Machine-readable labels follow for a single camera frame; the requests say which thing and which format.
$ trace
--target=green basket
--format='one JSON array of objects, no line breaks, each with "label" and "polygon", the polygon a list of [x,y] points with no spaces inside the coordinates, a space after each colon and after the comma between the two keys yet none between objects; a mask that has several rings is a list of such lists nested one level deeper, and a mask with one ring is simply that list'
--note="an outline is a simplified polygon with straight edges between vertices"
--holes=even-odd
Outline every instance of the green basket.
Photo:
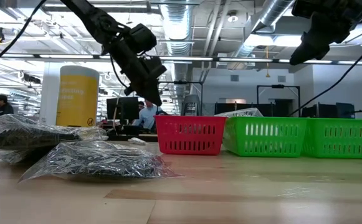
[{"label": "green basket", "polygon": [[318,158],[362,159],[362,120],[309,119],[303,154]]},{"label": "green basket", "polygon": [[226,121],[224,147],[239,156],[298,157],[305,118],[233,117]]}]

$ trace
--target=plastic basket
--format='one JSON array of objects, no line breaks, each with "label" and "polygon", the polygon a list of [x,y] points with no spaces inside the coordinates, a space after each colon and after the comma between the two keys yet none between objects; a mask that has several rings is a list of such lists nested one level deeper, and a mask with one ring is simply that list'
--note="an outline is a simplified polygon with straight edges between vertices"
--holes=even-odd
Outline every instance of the plastic basket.
[{"label": "plastic basket", "polygon": [[224,146],[239,156],[298,157],[307,119],[233,117],[226,121]]},{"label": "plastic basket", "polygon": [[304,155],[362,159],[362,120],[310,119],[305,136]]},{"label": "plastic basket", "polygon": [[225,117],[155,116],[158,144],[165,154],[218,155]]}]

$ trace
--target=black cable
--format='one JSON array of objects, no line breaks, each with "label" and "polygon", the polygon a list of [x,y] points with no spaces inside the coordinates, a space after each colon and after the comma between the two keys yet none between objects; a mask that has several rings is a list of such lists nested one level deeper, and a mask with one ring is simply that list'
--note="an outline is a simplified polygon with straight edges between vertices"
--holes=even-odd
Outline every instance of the black cable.
[{"label": "black cable", "polygon": [[118,77],[118,74],[116,72],[116,68],[114,67],[114,61],[113,61],[113,57],[110,56],[110,61],[112,62],[112,67],[113,67],[113,71],[114,71],[114,74],[116,75],[117,77],[117,80],[121,83],[121,85],[123,85],[125,88],[127,88],[127,86],[120,80],[120,77]]},{"label": "black cable", "polygon": [[339,84],[346,76],[347,74],[355,67],[355,65],[358,64],[358,62],[360,62],[362,60],[362,55],[354,62],[354,64],[347,69],[347,71],[343,74],[343,76],[341,76],[341,78],[335,83],[333,84],[331,87],[327,88],[325,91],[319,93],[316,97],[312,98],[311,100],[309,100],[308,102],[304,103],[304,105],[302,105],[301,107],[299,107],[299,109],[293,111],[293,113],[291,113],[289,116],[295,114],[296,112],[298,112],[299,110],[303,109],[306,105],[308,105],[309,103],[311,103],[313,100],[317,99],[319,96],[322,96],[323,94],[327,93],[329,90],[331,90],[332,88],[334,88],[335,86],[337,86],[337,84]]},{"label": "black cable", "polygon": [[31,13],[30,17],[27,19],[26,23],[24,24],[23,28],[20,30],[20,32],[16,35],[16,37],[12,40],[12,42],[5,47],[5,49],[0,53],[0,58],[16,43],[16,41],[20,38],[20,36],[24,33],[27,26],[32,20],[33,15],[39,10],[39,8],[46,2],[46,0],[42,0],[36,8]]}]

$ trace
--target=yellow sign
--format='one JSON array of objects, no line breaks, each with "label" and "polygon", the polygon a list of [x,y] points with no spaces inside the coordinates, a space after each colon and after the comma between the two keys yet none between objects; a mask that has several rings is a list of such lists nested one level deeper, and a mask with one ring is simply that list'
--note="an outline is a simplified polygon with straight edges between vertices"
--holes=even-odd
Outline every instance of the yellow sign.
[{"label": "yellow sign", "polygon": [[95,125],[98,80],[85,75],[61,75],[56,125]]}]

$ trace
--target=blue shirt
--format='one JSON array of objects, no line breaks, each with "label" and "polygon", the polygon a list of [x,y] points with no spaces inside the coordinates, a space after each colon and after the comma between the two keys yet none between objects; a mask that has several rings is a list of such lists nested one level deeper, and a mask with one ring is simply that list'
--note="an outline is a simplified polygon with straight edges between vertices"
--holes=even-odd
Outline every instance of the blue shirt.
[{"label": "blue shirt", "polygon": [[157,106],[153,105],[151,108],[143,108],[139,111],[139,119],[134,120],[134,126],[138,126],[143,122],[143,128],[151,129],[155,123],[155,116],[157,112]]}]

